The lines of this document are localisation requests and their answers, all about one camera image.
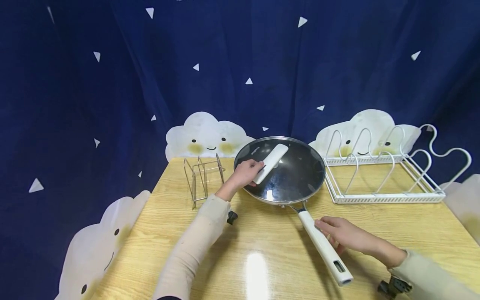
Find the white pan handle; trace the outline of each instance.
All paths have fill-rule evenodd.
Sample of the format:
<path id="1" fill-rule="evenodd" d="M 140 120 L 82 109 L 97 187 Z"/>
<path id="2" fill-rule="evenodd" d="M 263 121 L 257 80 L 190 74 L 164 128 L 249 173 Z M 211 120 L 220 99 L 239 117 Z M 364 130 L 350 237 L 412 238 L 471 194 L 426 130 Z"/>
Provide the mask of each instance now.
<path id="1" fill-rule="evenodd" d="M 345 267 L 345 264 L 325 235 L 315 227 L 315 221 L 312 219 L 310 213 L 306 210 L 301 211 L 299 212 L 299 218 L 338 285 L 344 286 L 350 283 L 353 280 L 352 274 L 347 267 Z"/>

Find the white wire rack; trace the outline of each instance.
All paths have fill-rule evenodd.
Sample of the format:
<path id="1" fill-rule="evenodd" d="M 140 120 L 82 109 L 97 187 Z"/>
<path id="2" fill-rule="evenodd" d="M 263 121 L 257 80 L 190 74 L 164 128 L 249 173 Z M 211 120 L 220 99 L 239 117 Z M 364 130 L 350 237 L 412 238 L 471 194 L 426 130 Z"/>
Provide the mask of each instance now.
<path id="1" fill-rule="evenodd" d="M 376 204 L 376 203 L 437 203 L 440 202 L 445 197 L 445 188 L 447 188 L 453 181 L 455 181 L 460 175 L 465 172 L 465 170 L 470 166 L 472 162 L 471 155 L 468 151 L 462 148 L 451 148 L 444 154 L 438 154 L 433 150 L 433 142 L 437 138 L 437 129 L 431 124 L 425 124 L 420 126 L 420 129 L 427 127 L 428 131 L 433 131 L 433 137 L 429 143 L 429 151 L 424 149 L 415 150 L 411 155 L 403 153 L 402 143 L 405 139 L 405 131 L 401 126 L 395 126 L 390 131 L 388 138 L 391 136 L 393 131 L 401 130 L 402 139 L 400 141 L 400 154 L 393 155 L 390 152 L 382 151 L 383 147 L 379 150 L 379 155 L 372 155 L 370 151 L 370 145 L 372 143 L 372 132 L 368 128 L 364 128 L 358 135 L 356 142 L 351 150 L 351 152 L 346 156 L 342 157 L 341 154 L 341 145 L 342 145 L 342 133 L 338 130 L 335 130 L 330 139 L 326 155 L 324 157 L 325 169 L 326 169 L 326 184 L 328 187 L 328 192 L 332 197 L 332 200 L 336 204 Z M 332 141 L 334 140 L 335 135 L 340 136 L 340 144 L 338 145 L 338 157 L 328 157 L 328 151 L 332 146 Z M 365 156 L 355 155 L 355 147 L 363 134 L 369 134 L 370 141 L 368 143 L 368 154 Z M 452 153 L 453 151 L 461 151 L 467 157 L 467 163 L 465 166 L 455 175 L 453 178 L 443 187 L 440 188 L 430 176 L 427 175 L 428 170 L 432 166 L 432 156 L 436 157 L 445 157 Z M 417 154 L 422 152 L 427 157 L 428 163 L 425 168 L 421 168 L 412 158 Z M 390 171 L 382 181 L 382 183 L 371 193 L 367 194 L 351 194 L 348 193 L 352 182 L 355 180 L 355 177 L 359 171 L 359 168 L 362 165 L 372 165 L 372 164 L 389 164 L 391 165 Z M 395 165 L 400 164 L 403 167 L 408 175 L 413 179 L 414 183 L 411 187 L 400 193 L 381 193 L 381 189 L 384 186 L 385 182 L 392 175 L 392 172 L 395 169 Z M 355 165 L 355 172 L 350 179 L 347 187 L 342 191 L 335 179 L 332 170 L 330 167 L 333 166 L 352 166 Z M 415 187 L 419 187 L 422 192 L 412 192 Z"/>
<path id="2" fill-rule="evenodd" d="M 190 170 L 190 176 L 187 172 L 187 166 Z M 197 157 L 197 164 L 193 166 L 190 165 L 187 159 L 184 159 L 183 170 L 185 171 L 190 195 L 192 196 L 192 210 L 197 207 L 198 201 L 205 200 L 208 197 L 207 174 L 209 171 L 218 170 L 220 178 L 222 179 L 222 184 L 224 183 L 223 171 L 225 171 L 225 169 L 222 167 L 218 154 L 216 154 L 216 160 L 208 161 L 206 163 L 204 163 L 200 157 Z"/>

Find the beige sleeve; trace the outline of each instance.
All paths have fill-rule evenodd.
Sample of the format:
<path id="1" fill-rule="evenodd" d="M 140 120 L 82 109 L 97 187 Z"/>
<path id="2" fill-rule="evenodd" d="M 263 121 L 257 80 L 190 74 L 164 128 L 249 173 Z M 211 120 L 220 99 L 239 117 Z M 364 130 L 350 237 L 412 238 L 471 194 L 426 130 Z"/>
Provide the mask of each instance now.
<path id="1" fill-rule="evenodd" d="M 230 202 L 210 195 L 197 216 L 183 233 L 165 262 L 152 299 L 174 296 L 190 298 L 190 289 L 200 262 L 222 234 L 228 219 Z"/>
<path id="2" fill-rule="evenodd" d="M 412 300 L 480 300 L 434 261 L 410 250 L 400 266 L 388 271 L 413 287 L 407 294 Z"/>

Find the hand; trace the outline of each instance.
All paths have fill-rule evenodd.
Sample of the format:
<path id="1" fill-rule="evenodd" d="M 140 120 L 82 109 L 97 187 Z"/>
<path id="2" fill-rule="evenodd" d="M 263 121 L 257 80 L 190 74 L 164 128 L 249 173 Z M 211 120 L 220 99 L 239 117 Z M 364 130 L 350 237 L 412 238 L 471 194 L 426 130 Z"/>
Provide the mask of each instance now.
<path id="1" fill-rule="evenodd" d="M 255 186 L 252 181 L 257 176 L 258 172 L 264 167 L 263 161 L 256 162 L 253 159 L 245 160 L 240 163 L 232 176 L 228 179 L 237 189 L 243 188 L 246 185 Z"/>
<path id="2" fill-rule="evenodd" d="M 263 161 L 256 162 L 249 159 L 240 163 L 232 176 L 222 185 L 216 192 L 216 195 L 225 201 L 232 200 L 238 189 L 250 184 L 255 186 L 252 180 L 257 176 L 258 172 L 264 167 Z"/>
<path id="3" fill-rule="evenodd" d="M 341 254 L 345 248 L 373 256 L 387 268 L 402 264 L 407 253 L 395 245 L 383 240 L 339 217 L 324 216 L 315 221 L 315 226 L 327 237 L 336 251 Z"/>
<path id="4" fill-rule="evenodd" d="M 327 237 L 333 247 L 338 242 L 336 248 L 338 254 L 341 254 L 345 248 L 349 248 L 370 255 L 379 239 L 343 218 L 324 216 L 315 221 L 315 226 Z"/>

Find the frying pan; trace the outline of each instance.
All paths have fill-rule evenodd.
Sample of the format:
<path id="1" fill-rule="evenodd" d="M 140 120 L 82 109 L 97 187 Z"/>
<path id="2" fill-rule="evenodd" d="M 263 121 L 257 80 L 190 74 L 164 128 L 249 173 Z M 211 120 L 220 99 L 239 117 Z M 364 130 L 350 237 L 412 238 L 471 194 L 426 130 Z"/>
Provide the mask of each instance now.
<path id="1" fill-rule="evenodd" d="M 245 145 L 237 154 L 234 168 L 245 160 L 264 161 L 265 166 L 244 189 L 255 199 L 271 205 L 293 208 L 339 286 L 353 280 L 350 271 L 325 235 L 314 224 L 305 202 L 322 186 L 325 164 L 315 149 L 290 137 L 271 136 Z M 302 208 L 293 204 L 302 203 Z"/>

